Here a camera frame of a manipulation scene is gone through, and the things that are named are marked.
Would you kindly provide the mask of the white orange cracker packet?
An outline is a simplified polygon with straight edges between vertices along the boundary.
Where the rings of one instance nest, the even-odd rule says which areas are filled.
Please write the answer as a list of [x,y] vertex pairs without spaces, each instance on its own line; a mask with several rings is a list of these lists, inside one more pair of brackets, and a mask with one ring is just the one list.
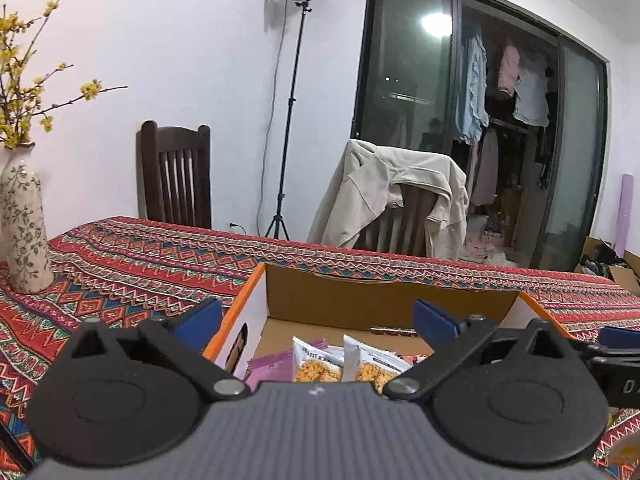
[[378,394],[384,386],[405,373],[411,364],[388,352],[343,336],[344,366],[341,382],[370,382]]

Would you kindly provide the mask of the purple snack packet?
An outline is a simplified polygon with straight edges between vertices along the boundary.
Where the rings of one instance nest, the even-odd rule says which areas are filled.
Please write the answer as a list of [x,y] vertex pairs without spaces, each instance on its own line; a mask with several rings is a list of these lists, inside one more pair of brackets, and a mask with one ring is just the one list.
[[293,352],[273,353],[251,359],[247,365],[245,382],[254,391],[261,382],[292,382]]

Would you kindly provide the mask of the white cracker snack packet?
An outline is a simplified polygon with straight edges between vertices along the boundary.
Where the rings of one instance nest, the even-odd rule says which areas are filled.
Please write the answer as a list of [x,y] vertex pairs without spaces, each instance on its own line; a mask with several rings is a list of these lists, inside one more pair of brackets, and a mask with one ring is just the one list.
[[294,337],[293,382],[340,382],[343,378],[344,352],[326,351]]

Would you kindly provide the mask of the patterned red tablecloth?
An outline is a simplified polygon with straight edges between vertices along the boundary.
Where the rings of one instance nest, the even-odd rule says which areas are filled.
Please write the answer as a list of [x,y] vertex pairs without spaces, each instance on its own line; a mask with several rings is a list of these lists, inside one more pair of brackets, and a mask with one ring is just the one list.
[[35,443],[24,422],[26,403],[82,320],[98,316],[128,327],[207,298],[231,304],[259,263],[334,278],[526,292],[582,340],[605,326],[639,326],[637,297],[604,278],[573,273],[272,242],[125,217],[78,226],[55,237],[50,252],[55,277],[46,290],[27,295],[1,287],[1,417],[27,453]]

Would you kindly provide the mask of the red orange cardboard box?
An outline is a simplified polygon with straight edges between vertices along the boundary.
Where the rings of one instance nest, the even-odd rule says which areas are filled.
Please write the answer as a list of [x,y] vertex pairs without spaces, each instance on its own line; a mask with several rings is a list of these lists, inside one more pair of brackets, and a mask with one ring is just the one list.
[[360,281],[261,263],[203,356],[243,379],[251,359],[288,350],[295,337],[338,346],[347,334],[399,354],[427,354],[432,350],[427,341],[395,333],[413,326],[416,300],[432,302],[456,318],[481,314],[505,328],[553,318],[526,292]]

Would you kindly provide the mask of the chair under beige jacket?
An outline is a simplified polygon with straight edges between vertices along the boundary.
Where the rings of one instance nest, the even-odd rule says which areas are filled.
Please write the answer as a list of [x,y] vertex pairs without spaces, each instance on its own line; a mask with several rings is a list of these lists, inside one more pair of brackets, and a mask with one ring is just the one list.
[[402,204],[387,206],[366,226],[356,241],[356,249],[413,257],[431,255],[425,221],[438,196],[424,188],[406,184],[400,186],[400,192]]

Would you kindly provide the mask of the cardboard box on floor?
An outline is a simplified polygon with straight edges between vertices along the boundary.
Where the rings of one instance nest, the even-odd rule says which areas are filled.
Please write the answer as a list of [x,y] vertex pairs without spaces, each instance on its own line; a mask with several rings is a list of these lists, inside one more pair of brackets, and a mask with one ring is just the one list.
[[639,256],[628,250],[619,256],[610,243],[600,238],[586,238],[575,272],[607,278],[634,296],[640,294]]

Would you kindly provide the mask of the beige jacket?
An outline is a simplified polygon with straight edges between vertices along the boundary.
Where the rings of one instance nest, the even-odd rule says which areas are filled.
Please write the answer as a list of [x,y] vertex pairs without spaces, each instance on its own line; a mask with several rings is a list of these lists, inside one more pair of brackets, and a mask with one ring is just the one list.
[[405,208],[402,189],[427,192],[421,221],[428,258],[456,261],[464,245],[469,194],[466,174],[444,154],[350,139],[314,215],[311,244],[352,249],[386,210]]

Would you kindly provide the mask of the purple rolled yoga mat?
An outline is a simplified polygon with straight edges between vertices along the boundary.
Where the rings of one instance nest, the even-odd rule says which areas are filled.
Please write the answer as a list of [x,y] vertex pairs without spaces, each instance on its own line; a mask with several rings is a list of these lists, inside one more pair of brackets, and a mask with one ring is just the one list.
[[614,240],[614,250],[620,258],[623,258],[626,252],[633,198],[634,176],[632,174],[624,174],[622,177],[622,185],[620,186],[620,202],[618,203]]

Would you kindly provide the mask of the floral white ceramic vase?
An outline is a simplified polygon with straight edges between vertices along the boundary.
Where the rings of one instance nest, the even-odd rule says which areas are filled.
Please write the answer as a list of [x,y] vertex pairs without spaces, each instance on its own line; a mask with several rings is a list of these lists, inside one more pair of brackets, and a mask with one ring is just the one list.
[[22,294],[41,292],[54,280],[32,142],[9,150],[1,173],[1,231],[9,279]]

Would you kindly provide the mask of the light blue hanging shirt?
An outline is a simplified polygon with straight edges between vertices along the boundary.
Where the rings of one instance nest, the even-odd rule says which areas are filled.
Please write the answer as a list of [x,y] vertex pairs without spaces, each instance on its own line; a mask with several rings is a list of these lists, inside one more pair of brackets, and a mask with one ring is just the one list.
[[459,139],[471,145],[480,140],[483,129],[489,125],[485,108],[487,53],[480,24],[471,25],[465,32],[456,126]]

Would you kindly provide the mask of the white hanging top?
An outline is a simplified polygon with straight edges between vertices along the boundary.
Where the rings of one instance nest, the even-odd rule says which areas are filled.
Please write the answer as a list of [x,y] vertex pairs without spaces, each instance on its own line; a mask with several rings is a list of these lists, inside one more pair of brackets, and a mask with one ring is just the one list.
[[542,53],[521,52],[513,117],[525,125],[541,128],[549,125],[547,67],[546,57]]

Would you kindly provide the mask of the dark glass sliding door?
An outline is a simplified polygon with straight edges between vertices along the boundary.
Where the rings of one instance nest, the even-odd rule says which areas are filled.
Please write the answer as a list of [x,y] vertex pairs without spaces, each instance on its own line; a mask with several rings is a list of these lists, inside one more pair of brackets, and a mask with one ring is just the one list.
[[605,62],[491,0],[367,0],[352,136],[465,172],[465,258],[570,271],[596,213]]

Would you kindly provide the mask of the pink hanging garment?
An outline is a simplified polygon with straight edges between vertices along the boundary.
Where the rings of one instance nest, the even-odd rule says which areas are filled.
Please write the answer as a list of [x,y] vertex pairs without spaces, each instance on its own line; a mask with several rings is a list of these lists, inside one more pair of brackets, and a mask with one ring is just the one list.
[[514,44],[507,44],[502,52],[497,77],[497,89],[510,98],[514,95],[518,77],[520,76],[520,52]]

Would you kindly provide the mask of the studio light on stand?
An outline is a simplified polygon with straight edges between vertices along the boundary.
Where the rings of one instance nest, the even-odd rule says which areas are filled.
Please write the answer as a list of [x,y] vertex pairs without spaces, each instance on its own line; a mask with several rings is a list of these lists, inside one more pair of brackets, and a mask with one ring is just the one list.
[[312,0],[288,0],[288,2],[293,3],[294,6],[300,11],[300,17],[299,17],[297,36],[296,36],[296,45],[295,45],[295,52],[294,52],[290,91],[288,92],[288,109],[286,110],[286,117],[285,117],[284,137],[283,137],[283,146],[282,146],[282,154],[281,154],[281,162],[280,162],[278,195],[277,195],[277,206],[276,206],[276,212],[274,213],[271,219],[270,225],[268,226],[268,230],[266,233],[266,237],[271,237],[274,240],[280,240],[281,237],[284,237],[285,240],[290,240],[290,236],[288,235],[288,229],[286,228],[284,215],[283,215],[283,203],[285,199],[286,167],[288,166],[288,148],[290,147],[290,140],[291,140],[293,110],[294,110],[294,105],[296,103],[296,89],[297,89],[300,51],[302,50],[306,17],[311,12],[311,8],[309,6],[311,1]]

